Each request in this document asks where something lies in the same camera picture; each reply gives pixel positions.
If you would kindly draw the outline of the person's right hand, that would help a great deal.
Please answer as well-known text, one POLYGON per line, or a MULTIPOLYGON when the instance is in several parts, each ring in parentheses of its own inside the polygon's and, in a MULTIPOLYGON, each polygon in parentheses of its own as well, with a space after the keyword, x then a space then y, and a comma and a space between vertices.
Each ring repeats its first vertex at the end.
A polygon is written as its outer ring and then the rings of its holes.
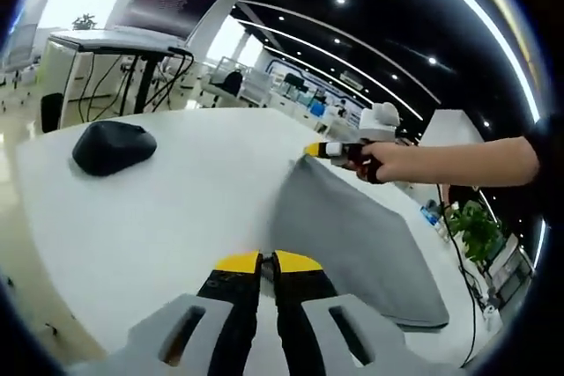
POLYGON ((384 182, 422 182, 424 150, 416 146, 393 143, 372 143, 362 148, 362 154, 379 163, 376 170, 368 166, 366 176, 384 182))

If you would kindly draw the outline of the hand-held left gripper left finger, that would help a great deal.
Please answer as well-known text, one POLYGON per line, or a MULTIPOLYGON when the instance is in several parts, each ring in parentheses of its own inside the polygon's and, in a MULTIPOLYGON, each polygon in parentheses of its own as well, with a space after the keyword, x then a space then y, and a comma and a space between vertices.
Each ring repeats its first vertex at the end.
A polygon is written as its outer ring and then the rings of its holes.
POLYGON ((102 360, 70 375, 242 375, 256 334, 261 262, 258 251, 220 260, 198 293, 182 294, 128 333, 102 360))

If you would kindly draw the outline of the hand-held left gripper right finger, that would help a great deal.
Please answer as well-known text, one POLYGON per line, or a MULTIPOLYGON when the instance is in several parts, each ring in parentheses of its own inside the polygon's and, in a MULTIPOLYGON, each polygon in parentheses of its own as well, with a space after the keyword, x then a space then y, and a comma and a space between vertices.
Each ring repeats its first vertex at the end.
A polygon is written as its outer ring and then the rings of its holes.
POLYGON ((291 375, 442 375, 406 346, 393 322, 352 294, 339 295, 322 266, 272 255, 278 335, 291 375))

